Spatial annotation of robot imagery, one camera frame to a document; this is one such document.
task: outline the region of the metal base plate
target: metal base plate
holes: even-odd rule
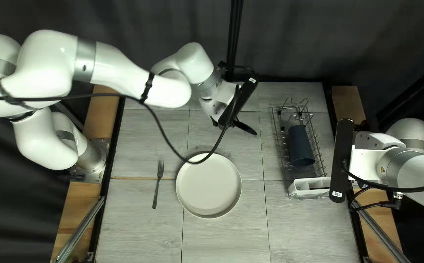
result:
[[[97,171],[86,171],[77,165],[73,165],[69,171],[69,174],[71,175],[69,180],[72,182],[102,183],[103,175],[105,173],[106,159],[108,157],[108,150],[110,149],[110,140],[95,139],[89,141],[92,142],[94,147],[101,150],[105,164]]]

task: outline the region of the metal rail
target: metal rail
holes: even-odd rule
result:
[[[54,258],[52,263],[65,263],[75,245],[79,242],[80,238],[84,234],[85,230],[88,227],[88,224],[95,218],[95,215],[98,213],[100,208],[105,203],[105,197],[100,197],[98,201],[92,206],[90,211],[85,215],[84,219],[80,222],[79,226],[75,229],[72,236],[66,241],[63,248],[59,251],[57,256]]]

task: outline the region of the black stand pole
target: black stand pole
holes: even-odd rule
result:
[[[241,26],[241,14],[243,13],[243,3],[244,0],[232,0],[230,27],[228,29],[228,49],[226,52],[226,81],[231,81],[233,77],[233,67],[235,66],[236,49],[238,47],[239,27]]]

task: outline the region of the white plate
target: white plate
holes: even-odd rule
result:
[[[207,153],[190,161],[198,161]],[[217,218],[230,212],[241,195],[241,176],[227,158],[212,154],[200,164],[185,163],[176,178],[176,195],[181,205],[201,218]]]

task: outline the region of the table surface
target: table surface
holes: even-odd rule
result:
[[[230,128],[217,149],[237,166],[243,192],[236,207],[216,219],[197,218],[183,209],[173,180],[182,162],[161,138],[150,113],[127,101],[97,262],[358,262],[346,204],[288,198],[269,112],[288,97],[310,99],[323,159],[332,163],[333,136],[321,83],[261,82],[238,115],[258,135]],[[220,133],[196,94],[181,108],[155,112],[183,156],[209,150]],[[153,210],[159,158],[165,161],[165,174]]]

